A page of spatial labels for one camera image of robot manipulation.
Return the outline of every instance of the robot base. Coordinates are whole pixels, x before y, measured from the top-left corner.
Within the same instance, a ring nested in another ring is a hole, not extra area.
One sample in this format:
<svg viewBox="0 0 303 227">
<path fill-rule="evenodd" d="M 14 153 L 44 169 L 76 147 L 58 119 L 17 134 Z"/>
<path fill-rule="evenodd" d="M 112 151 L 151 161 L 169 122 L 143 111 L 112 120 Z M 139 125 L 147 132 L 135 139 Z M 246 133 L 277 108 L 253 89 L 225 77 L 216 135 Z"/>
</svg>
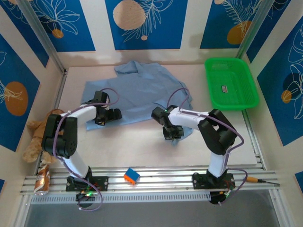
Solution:
<svg viewBox="0 0 303 227">
<path fill-rule="evenodd" d="M 91 176 L 89 182 L 95 185 L 100 191 L 106 191 L 108 188 L 108 176 Z M 66 183 L 67 192 L 79 191 L 95 191 L 93 188 L 88 188 L 88 185 L 77 181 L 76 178 L 69 176 Z"/>
<path fill-rule="evenodd" d="M 207 174 L 194 173 L 192 175 L 192 182 L 194 189 L 218 189 L 217 192 L 210 192 L 211 194 L 211 203 L 218 204 L 223 202 L 229 193 L 225 194 L 225 191 L 233 190 L 236 185 L 234 183 L 234 178 L 232 174 L 225 173 L 217 181 L 211 178 Z"/>
</svg>

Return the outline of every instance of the label in basket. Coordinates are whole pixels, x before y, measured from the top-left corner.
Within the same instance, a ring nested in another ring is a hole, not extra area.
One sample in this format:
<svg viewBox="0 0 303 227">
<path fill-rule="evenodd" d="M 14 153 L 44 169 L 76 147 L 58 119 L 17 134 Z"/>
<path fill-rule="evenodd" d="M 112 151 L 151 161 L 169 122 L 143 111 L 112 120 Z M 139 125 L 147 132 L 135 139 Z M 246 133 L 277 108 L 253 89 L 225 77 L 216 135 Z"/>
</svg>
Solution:
<svg viewBox="0 0 303 227">
<path fill-rule="evenodd" d="M 227 89 L 226 86 L 222 86 L 222 92 L 224 92 L 224 93 L 227 93 L 227 92 L 228 92 L 228 89 Z"/>
</svg>

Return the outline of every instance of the orange circle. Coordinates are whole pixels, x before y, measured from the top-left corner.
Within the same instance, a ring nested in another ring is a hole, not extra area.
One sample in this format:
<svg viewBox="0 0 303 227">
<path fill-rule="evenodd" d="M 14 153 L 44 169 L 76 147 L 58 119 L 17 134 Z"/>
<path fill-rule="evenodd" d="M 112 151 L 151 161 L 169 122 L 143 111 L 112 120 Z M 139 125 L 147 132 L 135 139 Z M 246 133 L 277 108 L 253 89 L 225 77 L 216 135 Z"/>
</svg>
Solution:
<svg viewBox="0 0 303 227">
<path fill-rule="evenodd" d="M 63 32 L 62 32 L 61 30 L 59 30 L 59 29 L 54 29 L 54 30 L 52 31 L 52 34 L 53 34 L 53 36 L 55 36 L 55 38 L 57 38 L 57 39 L 61 39 L 61 38 L 63 38 L 63 36 L 64 36 Z"/>
<path fill-rule="evenodd" d="M 146 35 L 142 35 L 142 36 L 141 36 L 141 39 L 142 39 L 143 41 L 146 41 L 146 40 L 147 40 L 147 36 L 146 36 Z"/>
<path fill-rule="evenodd" d="M 225 2 L 225 0 L 214 0 L 214 3 L 215 3 L 216 5 L 220 5 L 220 4 L 222 4 L 223 2 Z"/>
<path fill-rule="evenodd" d="M 133 30 L 146 20 L 144 9 L 134 0 L 123 0 L 113 10 L 114 22 L 123 30 Z"/>
<path fill-rule="evenodd" d="M 14 116 L 22 116 L 27 110 L 27 89 L 19 82 L 10 82 L 6 85 L 4 93 L 8 96 L 5 98 L 7 110 Z"/>
<path fill-rule="evenodd" d="M 292 100 L 292 93 L 289 90 L 285 90 L 281 95 L 282 101 L 284 103 L 289 103 Z"/>
<path fill-rule="evenodd" d="M 251 24 L 251 21 L 246 20 L 246 21 L 243 21 L 242 23 L 234 26 L 228 32 L 227 41 L 233 45 L 241 44 L 248 28 L 250 27 L 250 24 Z"/>
</svg>

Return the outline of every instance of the white wall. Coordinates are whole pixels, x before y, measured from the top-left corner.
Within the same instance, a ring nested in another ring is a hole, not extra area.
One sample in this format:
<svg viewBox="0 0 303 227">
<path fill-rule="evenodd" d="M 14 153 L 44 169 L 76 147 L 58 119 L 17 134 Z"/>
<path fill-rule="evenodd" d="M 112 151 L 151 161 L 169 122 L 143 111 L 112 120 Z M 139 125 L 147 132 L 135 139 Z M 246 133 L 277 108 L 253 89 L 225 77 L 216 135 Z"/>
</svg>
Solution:
<svg viewBox="0 0 303 227">
<path fill-rule="evenodd" d="M 47 69 L 43 67 L 1 7 L 0 21 L 0 34 L 40 81 L 28 120 L 42 120 L 52 109 L 61 75 L 51 61 L 49 61 Z M 6 182 L 0 195 L 0 226 L 6 226 L 10 220 L 14 201 L 20 193 L 24 177 L 33 174 L 33 165 L 25 163 L 22 159 L 22 153 L 31 138 L 32 133 L 25 128 L 16 152 L 0 146 L 0 179 L 4 179 Z"/>
<path fill-rule="evenodd" d="M 303 16 L 302 0 L 291 0 L 270 36 L 251 64 L 256 79 L 267 62 Z M 303 226 L 303 194 L 294 174 L 303 171 L 303 138 L 282 146 L 266 101 L 258 86 L 260 104 L 249 111 L 268 169 L 276 170 L 289 208 L 298 227 Z"/>
<path fill-rule="evenodd" d="M 180 50 L 115 51 L 104 0 L 80 0 L 95 52 L 61 52 L 65 67 L 127 63 L 130 60 L 161 64 L 203 63 L 210 57 L 234 57 L 237 49 L 204 49 L 200 44 L 213 0 L 188 0 Z"/>
</svg>

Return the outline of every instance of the white table surface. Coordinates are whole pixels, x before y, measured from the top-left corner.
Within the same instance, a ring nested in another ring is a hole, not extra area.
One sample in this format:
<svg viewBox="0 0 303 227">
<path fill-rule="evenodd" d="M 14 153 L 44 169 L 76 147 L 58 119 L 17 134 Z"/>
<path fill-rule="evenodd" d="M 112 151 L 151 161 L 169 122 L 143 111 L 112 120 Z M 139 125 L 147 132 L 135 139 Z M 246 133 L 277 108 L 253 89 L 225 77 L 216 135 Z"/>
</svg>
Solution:
<svg viewBox="0 0 303 227">
<path fill-rule="evenodd" d="M 195 111 L 213 109 L 204 65 L 165 67 L 186 84 Z M 86 81 L 115 76 L 113 66 L 70 68 L 59 108 L 68 111 L 78 107 Z M 244 145 L 232 152 L 229 165 L 255 165 L 257 162 L 242 113 L 227 111 L 224 115 L 245 139 Z M 162 127 L 154 120 L 92 131 L 86 131 L 83 125 L 78 130 L 77 150 L 91 167 L 195 166 L 210 162 L 210 151 L 200 132 L 194 131 L 173 147 L 170 141 L 164 140 Z"/>
</svg>

